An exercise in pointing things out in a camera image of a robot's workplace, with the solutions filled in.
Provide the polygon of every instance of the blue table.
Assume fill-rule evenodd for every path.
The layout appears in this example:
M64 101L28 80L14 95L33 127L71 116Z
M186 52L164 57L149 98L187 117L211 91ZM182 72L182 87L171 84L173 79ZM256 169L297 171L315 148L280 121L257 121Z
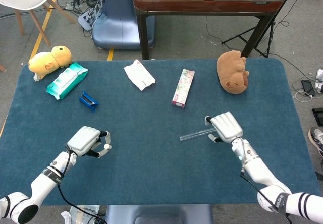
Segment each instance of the blue table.
M179 136L207 129L204 117L232 112L257 153L292 192L319 195L284 67L275 59L248 59L249 88L240 95L219 85L216 61L144 61L156 84L140 91L123 67L131 61L78 62L86 78L66 98L45 92L63 70L39 82L22 69L0 138L0 195L21 191L64 151L83 125L111 133L103 158L80 157L61 188L76 204L253 203L255 190L239 177L241 164L225 143ZM185 108L171 105L183 68L195 71ZM79 102L85 90L100 106ZM57 189L44 204L64 204Z

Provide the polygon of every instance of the brown stuffed animal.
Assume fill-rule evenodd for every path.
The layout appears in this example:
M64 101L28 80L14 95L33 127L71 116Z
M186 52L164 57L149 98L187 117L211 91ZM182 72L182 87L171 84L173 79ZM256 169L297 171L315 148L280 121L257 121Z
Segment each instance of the brown stuffed animal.
M248 87L249 71L245 71L246 58L240 51L222 54L217 61L217 73L221 86L231 94L240 94Z

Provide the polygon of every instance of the plush toy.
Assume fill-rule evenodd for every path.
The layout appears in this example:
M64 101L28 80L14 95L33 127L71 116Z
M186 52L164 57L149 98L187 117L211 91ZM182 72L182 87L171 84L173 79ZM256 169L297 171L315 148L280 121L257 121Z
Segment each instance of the plush toy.
M249 71L245 71L246 58L240 51L222 54L217 61L217 73L221 86L231 94L240 94L248 87Z
M39 81L59 67L63 68L72 62L72 54L65 46L56 46L51 52L36 54L28 62L29 70L35 73L34 80Z

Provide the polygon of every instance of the transparent tube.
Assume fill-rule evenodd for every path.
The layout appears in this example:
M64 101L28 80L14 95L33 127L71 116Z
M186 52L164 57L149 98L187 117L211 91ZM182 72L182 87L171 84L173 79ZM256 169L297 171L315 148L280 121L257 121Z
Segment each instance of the transparent tube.
M182 142L182 141L185 141L187 139L191 139L191 138L194 138L194 137L206 135L206 134L209 134L209 133L215 132L215 131L216 131L216 129L213 127L213 128L210 128L210 129L207 129L207 130L204 130L204 131L195 132L195 133L191 133L191 134L188 134L188 135L180 136L180 141Z

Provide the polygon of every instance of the smartphone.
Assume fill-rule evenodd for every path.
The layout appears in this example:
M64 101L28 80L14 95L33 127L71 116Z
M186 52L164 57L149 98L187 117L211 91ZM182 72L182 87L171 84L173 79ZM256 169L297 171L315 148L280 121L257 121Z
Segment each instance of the smartphone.
M308 93L309 95L315 96L315 91L314 91L312 82L310 80L303 79L302 85L303 85L304 92Z

